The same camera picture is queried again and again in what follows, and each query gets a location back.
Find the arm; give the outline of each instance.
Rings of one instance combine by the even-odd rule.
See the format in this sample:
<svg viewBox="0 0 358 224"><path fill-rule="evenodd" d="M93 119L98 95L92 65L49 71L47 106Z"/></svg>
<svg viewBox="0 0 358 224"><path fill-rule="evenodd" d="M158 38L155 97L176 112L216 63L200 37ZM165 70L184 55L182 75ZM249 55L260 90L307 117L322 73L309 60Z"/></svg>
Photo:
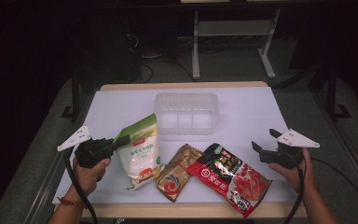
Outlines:
<svg viewBox="0 0 358 224"><path fill-rule="evenodd" d="M77 160L74 159L75 177L87 197L97 188L97 179L103 177L105 169L109 164L110 159L105 159L96 164L92 169L88 169L77 165ZM64 198L70 202L83 203L73 185L68 189ZM48 224L78 224L82 214L83 207L60 203L48 221Z"/></svg>
<svg viewBox="0 0 358 224"><path fill-rule="evenodd" d="M303 148L303 154L305 161L300 164L300 168L303 171L307 169L306 174L304 176L305 189L303 195L303 203L307 211L310 223L336 224L338 223L338 221L328 208L327 204L324 202L322 195L319 193L316 187L313 175L313 167L310 161L310 154L306 148ZM276 163L270 164L269 167L280 175L284 176L289 186L296 192L299 192L300 182L298 179L296 168L288 170Z"/></svg>

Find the packaged food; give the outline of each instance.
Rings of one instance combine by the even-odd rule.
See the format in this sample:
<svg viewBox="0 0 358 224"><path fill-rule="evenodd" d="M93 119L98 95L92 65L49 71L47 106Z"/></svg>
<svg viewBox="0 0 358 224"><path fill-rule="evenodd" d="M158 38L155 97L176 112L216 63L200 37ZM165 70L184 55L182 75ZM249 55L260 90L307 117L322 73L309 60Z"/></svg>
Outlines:
<svg viewBox="0 0 358 224"><path fill-rule="evenodd" d="M158 180L158 190L171 202L175 202L179 193L187 183L190 175L186 168L202 155L202 151L184 144L161 171Z"/></svg>
<svg viewBox="0 0 358 224"><path fill-rule="evenodd" d="M117 138L129 135L130 142L120 147L117 154L132 187L140 188L159 176L163 167L158 154L158 129L156 115L152 114L121 130Z"/></svg>
<svg viewBox="0 0 358 224"><path fill-rule="evenodd" d="M186 171L225 197L244 218L261 203L272 182L216 143Z"/></svg>

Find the wrist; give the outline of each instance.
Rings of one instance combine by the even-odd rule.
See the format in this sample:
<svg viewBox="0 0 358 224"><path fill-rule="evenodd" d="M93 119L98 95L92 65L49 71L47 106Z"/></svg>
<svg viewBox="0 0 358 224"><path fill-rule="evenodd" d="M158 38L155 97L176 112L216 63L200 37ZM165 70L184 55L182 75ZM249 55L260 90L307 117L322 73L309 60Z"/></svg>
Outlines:
<svg viewBox="0 0 358 224"><path fill-rule="evenodd" d="M313 199L317 194L319 194L319 190L316 186L314 184L308 184L304 188L303 201L305 202L309 199Z"/></svg>
<svg viewBox="0 0 358 224"><path fill-rule="evenodd" d="M88 207L84 203L73 202L73 201L66 199L65 197L62 197L62 198L57 197L57 199L60 201L60 203L62 205L70 205L75 209L81 209L81 210L88 209Z"/></svg>
<svg viewBox="0 0 358 224"><path fill-rule="evenodd" d="M73 185L71 185L71 187L66 192L65 199L70 200L75 203L83 203L83 200L81 199L80 195L77 193L75 186L73 186Z"/></svg>

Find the white sheet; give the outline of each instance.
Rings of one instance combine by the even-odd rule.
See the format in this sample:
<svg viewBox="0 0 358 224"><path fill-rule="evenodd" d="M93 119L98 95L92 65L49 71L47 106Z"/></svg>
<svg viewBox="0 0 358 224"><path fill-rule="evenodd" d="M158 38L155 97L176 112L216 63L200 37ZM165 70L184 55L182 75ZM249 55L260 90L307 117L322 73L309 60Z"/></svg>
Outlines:
<svg viewBox="0 0 358 224"><path fill-rule="evenodd" d="M252 149L255 141L264 149L274 150L277 140L269 135L269 129L281 133L287 131L281 111L269 87L201 88L141 91L98 91L86 117L85 124L94 139L116 137L121 129L145 118L154 111L154 99L160 92L214 92L218 96L219 121L215 133L205 136L159 136L158 146L162 162L169 162L185 143L205 150L212 143L219 143L248 163L266 178L274 180L264 202L291 202L296 193L284 178L260 162ZM70 186L66 171L58 186L56 196L61 197ZM98 188L89 196L92 203L170 203L157 189L155 182L127 191L131 186L116 153ZM196 177L190 178L177 203L221 203L225 199L202 184Z"/></svg>

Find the brown snack package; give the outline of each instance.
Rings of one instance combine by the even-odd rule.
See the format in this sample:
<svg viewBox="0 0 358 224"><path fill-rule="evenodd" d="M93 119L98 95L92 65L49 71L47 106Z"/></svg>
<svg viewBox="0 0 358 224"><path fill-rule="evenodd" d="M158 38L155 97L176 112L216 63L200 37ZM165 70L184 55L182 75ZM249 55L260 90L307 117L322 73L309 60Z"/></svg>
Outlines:
<svg viewBox="0 0 358 224"><path fill-rule="evenodd" d="M171 202L175 202L190 175L186 168L202 155L202 151L184 144L159 174L158 190Z"/></svg>

